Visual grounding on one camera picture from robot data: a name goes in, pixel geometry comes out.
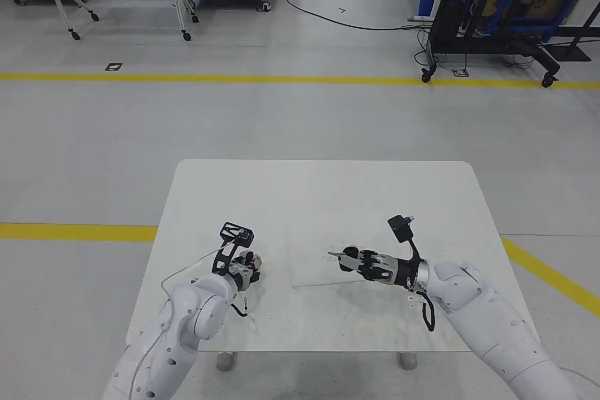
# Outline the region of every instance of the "wire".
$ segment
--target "wire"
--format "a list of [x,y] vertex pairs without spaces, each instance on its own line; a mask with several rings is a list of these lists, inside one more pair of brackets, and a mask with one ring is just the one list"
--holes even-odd
[[231,307],[234,310],[236,310],[236,312],[238,313],[238,315],[241,316],[242,318],[244,318],[244,317],[246,317],[248,315],[247,313],[243,313],[242,311],[240,311],[240,309],[235,304],[233,304],[233,303],[231,304]]
[[513,56],[513,61],[512,62],[507,62],[505,61],[503,63],[503,65],[507,68],[519,68],[519,69],[529,69],[531,68],[531,66],[533,65],[533,63],[536,61],[535,58],[531,57],[531,60],[529,61],[523,61],[523,62],[517,62],[516,61],[516,55],[512,54]]
[[198,259],[198,261],[196,261],[195,263],[188,265],[176,272],[174,272],[173,274],[167,276],[166,278],[164,278],[164,280],[162,282],[160,282],[160,287],[162,288],[162,290],[166,293],[167,298],[168,298],[168,302],[171,305],[171,315],[169,316],[169,321],[167,321],[166,323],[163,323],[162,325],[160,325],[160,327],[162,328],[162,332],[160,332],[160,335],[158,335],[158,337],[156,338],[156,340],[153,342],[153,344],[151,345],[151,347],[149,347],[149,350],[147,350],[146,353],[144,353],[144,355],[142,356],[142,358],[140,359],[140,362],[138,362],[138,365],[136,365],[136,370],[133,372],[133,378],[131,378],[131,387],[129,388],[129,396],[127,397],[127,400],[131,400],[131,395],[133,394],[133,387],[135,386],[136,383],[136,377],[138,376],[138,371],[140,371],[140,366],[142,366],[142,363],[144,362],[144,360],[147,358],[147,356],[149,355],[149,353],[151,353],[151,350],[153,350],[153,348],[155,347],[156,344],[158,344],[158,341],[160,339],[162,339],[162,336],[164,336],[164,333],[167,331],[167,329],[169,329],[169,327],[171,326],[171,323],[173,322],[173,316],[176,313],[176,306],[173,303],[173,298],[171,297],[171,293],[169,293],[169,291],[167,289],[165,289],[164,284],[166,281],[168,281],[169,279],[173,278],[174,276],[178,275],[179,273],[189,269],[189,268],[194,268],[196,266],[198,266],[202,260],[204,260],[205,258],[209,257],[212,254],[215,254],[217,252],[219,252],[220,250],[223,250],[225,247],[227,247],[228,245],[230,245],[231,243],[233,243],[233,240],[227,242],[224,246],[210,251],[209,253],[205,254],[204,256],[200,257]]
[[347,23],[344,23],[344,22],[336,21],[335,19],[327,18],[327,17],[325,17],[323,15],[316,14],[314,12],[305,10],[303,8],[300,8],[297,5],[293,4],[291,2],[291,0],[287,0],[287,3],[289,3],[289,5],[291,7],[295,8],[296,10],[300,10],[303,13],[307,13],[309,15],[313,15],[314,17],[323,19],[325,21],[332,22],[334,24],[346,26],[347,28],[361,29],[363,31],[408,31],[408,30],[411,30],[411,29],[416,29],[416,28],[423,27],[423,25],[402,25],[402,26],[398,26],[398,27],[395,27],[395,28],[369,28],[369,27],[366,27],[366,26],[351,25],[351,24],[347,24]]
[[576,374],[579,377],[581,377],[583,379],[586,379],[587,381],[589,381],[589,383],[591,383],[592,385],[595,385],[598,389],[600,389],[600,385],[596,381],[594,381],[593,379],[591,379],[588,376],[586,376],[585,374],[582,374],[582,373],[580,373],[578,371],[574,371],[574,370],[569,369],[569,368],[560,367],[560,369],[563,370],[563,371],[571,372],[572,374]]
[[160,332],[160,335],[158,335],[158,337],[153,342],[153,344],[151,345],[151,347],[149,347],[149,350],[147,350],[147,352],[144,353],[144,355],[140,359],[140,362],[138,362],[138,365],[136,365],[136,370],[133,372],[133,378],[131,379],[131,387],[129,388],[129,396],[127,397],[127,400],[131,400],[131,395],[133,394],[133,386],[135,386],[136,376],[138,376],[138,371],[140,371],[140,366],[144,362],[144,359],[147,358],[147,355],[149,355],[149,353],[151,353],[151,350],[153,350],[153,348],[155,347],[155,345],[158,344],[158,341],[160,339],[162,339],[162,336],[164,335],[164,332],[165,331]]
[[[420,61],[418,60],[418,56],[419,56],[420,54],[423,54],[423,53],[426,53],[426,52],[427,52],[427,48],[424,46],[424,41],[423,41],[423,40],[424,40],[424,38],[422,38],[422,37],[420,36],[420,34],[421,34],[421,33],[422,33],[422,34],[428,34],[428,32],[426,31],[425,27],[419,27],[419,28],[420,28],[420,29],[416,29],[416,28],[414,28],[414,29],[415,29],[416,31],[418,31],[418,33],[416,34],[416,39],[418,40],[418,44],[420,45],[420,48],[421,48],[422,50],[420,50],[419,52],[417,52],[416,54],[414,54],[414,55],[413,55],[413,60],[414,60],[416,63],[418,63],[418,65],[420,65],[420,66],[423,66],[423,67],[428,67],[428,66],[429,66],[429,64],[422,63],[422,62],[420,62]],[[437,63],[438,63],[438,57],[436,57],[435,55],[433,56],[433,62],[434,62],[435,64],[437,64]]]
[[[600,42],[600,39],[591,39],[591,40],[581,40],[578,42],[578,44],[580,43],[593,43],[593,42]],[[560,42],[560,43],[542,43],[539,44],[538,46],[540,47],[544,47],[544,46],[561,46],[563,44],[571,44],[572,42]]]
[[[424,299],[427,301],[426,303],[422,304],[422,319],[424,319],[424,323],[425,325],[427,325],[427,329],[429,329],[429,332],[433,332],[433,330],[436,327],[436,313],[433,309],[433,303],[431,302],[431,299],[429,298],[429,296],[427,296],[425,292],[418,291],[416,292],[416,294],[419,294],[420,296],[424,297]],[[429,320],[427,319],[427,304],[429,305],[429,310],[431,310],[431,322],[429,322]]]

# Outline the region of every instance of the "table leg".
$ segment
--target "table leg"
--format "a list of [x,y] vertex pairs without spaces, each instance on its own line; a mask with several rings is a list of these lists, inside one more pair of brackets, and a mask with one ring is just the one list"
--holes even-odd
[[418,358],[416,357],[416,353],[403,351],[397,353],[398,356],[398,364],[405,371],[413,371],[418,366]]
[[218,371],[231,371],[236,363],[237,355],[237,353],[232,351],[223,351],[218,353],[218,358],[216,359],[216,368],[218,368]]

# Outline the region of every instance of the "cable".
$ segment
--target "cable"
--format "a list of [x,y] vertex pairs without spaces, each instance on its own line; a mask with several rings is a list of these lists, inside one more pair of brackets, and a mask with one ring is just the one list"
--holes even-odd
[[[580,44],[580,43],[593,43],[593,42],[600,42],[600,39],[581,40],[581,41],[578,42],[578,44]],[[544,46],[561,46],[563,44],[571,44],[571,42],[541,43],[538,46],[539,47],[544,47]]]
[[209,257],[212,254],[215,254],[215,253],[219,252],[220,250],[223,250],[225,247],[227,247],[231,243],[233,243],[233,240],[227,242],[224,246],[220,247],[219,249],[210,251],[209,253],[205,254],[202,257],[200,257],[198,259],[198,261],[196,261],[195,263],[193,263],[193,264],[191,264],[189,266],[186,266],[186,267],[184,267],[184,268],[182,268],[182,269],[174,272],[173,274],[171,274],[171,275],[167,276],[166,278],[164,278],[164,280],[162,282],[160,282],[160,287],[167,294],[167,298],[168,298],[167,301],[171,305],[171,315],[169,316],[169,321],[167,321],[166,323],[163,323],[162,325],[160,325],[160,327],[162,328],[162,332],[160,332],[160,335],[158,335],[158,337],[153,342],[153,344],[151,345],[151,347],[149,347],[149,350],[147,350],[147,352],[144,353],[144,355],[140,359],[140,362],[138,362],[138,365],[136,365],[136,370],[133,372],[133,378],[131,378],[131,387],[129,388],[129,396],[127,397],[127,400],[131,400],[131,395],[133,394],[133,387],[135,386],[136,377],[138,376],[138,371],[140,371],[140,367],[142,366],[142,363],[144,362],[145,358],[147,358],[147,356],[149,355],[149,353],[151,353],[151,350],[153,350],[153,348],[155,347],[155,345],[158,344],[158,341],[160,339],[162,339],[162,336],[164,335],[164,333],[169,329],[169,327],[171,326],[171,323],[173,322],[173,316],[176,313],[176,306],[173,303],[173,298],[171,297],[171,293],[169,293],[169,291],[167,289],[165,289],[164,283],[166,281],[168,281],[169,279],[173,278],[174,276],[178,275],[182,271],[185,271],[185,270],[187,270],[189,268],[193,268],[193,267],[198,266],[202,262],[202,260],[204,260],[205,258]]
[[241,316],[242,318],[244,318],[244,317],[246,317],[248,315],[247,313],[243,313],[242,311],[240,311],[240,309],[235,304],[233,304],[233,303],[231,304],[231,307],[234,310],[236,310],[236,312],[238,313],[238,315]]
[[579,377],[581,377],[583,379],[586,379],[587,381],[589,381],[589,383],[595,385],[598,389],[600,389],[600,385],[596,381],[594,381],[593,379],[591,379],[588,376],[586,376],[585,374],[582,374],[582,373],[580,373],[578,371],[574,371],[574,370],[569,369],[569,368],[560,367],[560,369],[563,370],[563,371],[571,372],[572,374],[576,374]]
[[517,62],[516,61],[516,55],[512,54],[513,56],[513,61],[512,62],[503,62],[503,65],[507,68],[519,68],[519,69],[529,69],[531,68],[531,66],[533,65],[533,63],[536,61],[535,58],[531,57],[531,60],[529,61],[524,61],[524,62]]
[[[424,297],[424,299],[427,301],[425,304],[422,304],[422,319],[424,319],[424,323],[425,325],[427,325],[427,329],[429,329],[429,332],[433,332],[433,330],[436,327],[436,313],[433,309],[433,303],[431,302],[431,299],[429,298],[429,296],[427,296],[427,294],[425,292],[416,292],[416,294],[419,294],[420,296]],[[427,304],[429,305],[429,310],[431,310],[431,322],[429,322],[429,320],[427,319]]]
[[160,335],[158,335],[158,337],[153,342],[153,344],[151,345],[151,347],[149,347],[149,350],[147,350],[147,352],[144,353],[144,355],[140,359],[140,362],[138,362],[138,365],[136,365],[136,370],[133,372],[133,378],[131,379],[131,387],[129,388],[129,396],[127,397],[127,400],[131,400],[131,395],[133,394],[133,386],[135,386],[136,376],[138,376],[138,371],[140,371],[140,366],[144,362],[144,359],[147,358],[147,355],[149,355],[149,353],[151,353],[151,350],[153,350],[153,348],[155,347],[155,345],[158,344],[158,341],[160,339],[162,339],[162,335],[164,335],[164,332],[165,331],[160,332]]
[[332,22],[334,24],[346,26],[347,28],[361,29],[363,31],[408,31],[408,30],[411,30],[411,29],[416,29],[416,28],[422,27],[422,25],[402,25],[402,26],[395,27],[395,28],[369,28],[369,27],[366,27],[366,26],[350,25],[350,24],[346,24],[344,22],[336,21],[335,19],[327,18],[327,17],[325,17],[323,15],[316,14],[314,12],[305,10],[303,8],[300,8],[297,5],[293,4],[291,2],[291,0],[287,0],[287,3],[289,3],[289,5],[291,7],[295,8],[296,10],[300,10],[303,13],[307,13],[309,15],[313,15],[314,17],[323,19],[325,21]]

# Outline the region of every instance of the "white cable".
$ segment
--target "white cable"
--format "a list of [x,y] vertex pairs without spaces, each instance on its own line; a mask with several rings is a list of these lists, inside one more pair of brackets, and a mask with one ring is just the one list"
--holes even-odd
[[140,359],[140,362],[138,362],[138,365],[136,365],[136,370],[133,372],[133,378],[131,378],[131,387],[129,388],[129,396],[127,397],[127,400],[131,400],[131,395],[133,394],[133,387],[135,386],[136,377],[138,376],[138,371],[140,371],[140,366],[142,366],[142,363],[144,362],[145,358],[147,358],[147,356],[149,355],[149,353],[151,353],[151,350],[153,350],[153,348],[155,347],[155,345],[158,344],[158,341],[162,338],[162,336],[167,331],[167,329],[169,329],[169,327],[171,326],[171,322],[173,322],[173,316],[176,313],[176,306],[173,304],[173,298],[171,297],[171,293],[169,293],[169,291],[167,289],[165,289],[164,283],[166,281],[168,281],[169,279],[173,278],[174,276],[178,275],[180,272],[183,272],[183,271],[186,271],[189,268],[194,268],[194,267],[198,266],[202,262],[202,260],[204,260],[205,258],[209,257],[212,254],[215,254],[215,253],[219,252],[220,250],[224,250],[224,248],[227,247],[228,245],[230,245],[231,243],[233,243],[233,240],[230,241],[230,242],[228,242],[224,246],[216,249],[216,250],[210,251],[209,253],[205,254],[202,257],[200,257],[198,259],[198,261],[196,261],[195,263],[193,263],[193,264],[191,264],[189,266],[186,266],[186,267],[182,268],[179,271],[174,272],[173,274],[171,274],[171,275],[167,276],[166,278],[164,278],[164,280],[162,282],[160,282],[160,287],[167,294],[167,298],[169,299],[168,301],[171,304],[171,315],[169,316],[169,321],[167,321],[166,323],[163,323],[160,326],[162,328],[162,332],[160,332],[160,335],[158,335],[158,337],[153,342],[153,344],[151,345],[151,347],[149,347],[149,350],[147,350],[147,352],[144,353],[144,355]]
[[565,368],[565,367],[560,367],[560,369],[561,369],[561,370],[563,370],[563,371],[571,372],[572,374],[576,374],[576,375],[578,375],[579,377],[581,377],[581,378],[583,378],[583,379],[586,379],[587,381],[589,381],[589,383],[591,383],[592,385],[595,385],[595,386],[597,386],[597,387],[598,387],[598,389],[600,389],[600,385],[599,385],[599,384],[598,384],[596,381],[594,381],[593,379],[591,379],[591,378],[589,378],[588,376],[586,376],[585,374],[583,374],[583,373],[580,373],[580,372],[578,372],[578,371],[574,371],[574,370],[572,370],[572,369],[569,369],[569,368]]

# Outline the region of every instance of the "black cable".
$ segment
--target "black cable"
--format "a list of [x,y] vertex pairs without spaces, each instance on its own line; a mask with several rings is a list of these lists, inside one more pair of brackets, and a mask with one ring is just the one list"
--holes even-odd
[[416,28],[421,28],[422,27],[422,25],[402,25],[402,26],[395,27],[395,28],[369,28],[369,27],[366,27],[366,26],[350,25],[350,24],[346,24],[344,22],[336,21],[336,20],[331,19],[331,18],[327,18],[327,17],[325,17],[323,15],[316,14],[314,12],[305,10],[303,8],[300,8],[297,5],[293,4],[291,2],[291,0],[287,0],[287,3],[289,3],[289,5],[291,7],[295,8],[296,10],[300,10],[303,13],[307,13],[309,15],[313,15],[314,17],[323,19],[325,21],[333,22],[334,24],[346,26],[347,28],[361,29],[361,30],[364,30],[364,31],[408,31],[408,30],[411,30],[411,29],[416,29]]
[[427,296],[427,294],[425,292],[416,292],[416,294],[419,294],[420,296],[424,297],[424,299],[427,301],[427,304],[429,305],[429,310],[431,310],[431,322],[429,322],[429,320],[427,319],[427,304],[423,304],[422,305],[422,319],[424,319],[424,323],[425,325],[427,325],[427,329],[429,329],[429,332],[433,332],[433,330],[436,327],[436,313],[433,309],[433,303],[431,302],[431,299],[429,298],[429,296]]
[[516,61],[516,55],[512,54],[513,56],[513,61],[512,62],[504,62],[503,65],[507,68],[519,68],[519,69],[529,69],[531,68],[531,66],[533,65],[533,63],[536,61],[535,58],[531,57],[531,60],[529,61],[524,61],[524,62],[517,62]]
[[[424,42],[423,39],[420,37],[420,34],[428,34],[428,32],[426,31],[426,29],[421,28],[421,29],[415,29],[418,31],[418,33],[416,34],[416,39],[418,40],[418,44],[420,45],[420,48],[422,49],[421,51],[417,52],[416,54],[413,55],[413,60],[418,63],[418,65],[423,66],[423,67],[428,67],[429,64],[424,64],[421,63],[420,61],[418,61],[418,56],[420,54],[426,53],[427,49],[426,47],[424,47]],[[433,61],[437,64],[438,63],[438,57],[436,57],[435,55],[433,56]]]
[[[578,44],[580,43],[593,43],[593,42],[600,42],[600,39],[592,39],[592,40],[581,40],[578,42]],[[541,43],[538,46],[539,47],[544,47],[544,46],[562,46],[564,44],[571,44],[571,42],[560,42],[560,43]]]
[[243,313],[242,311],[240,311],[240,309],[238,307],[236,307],[235,304],[231,303],[231,307],[233,307],[233,309],[236,310],[238,315],[241,316],[242,318],[247,316],[247,313]]

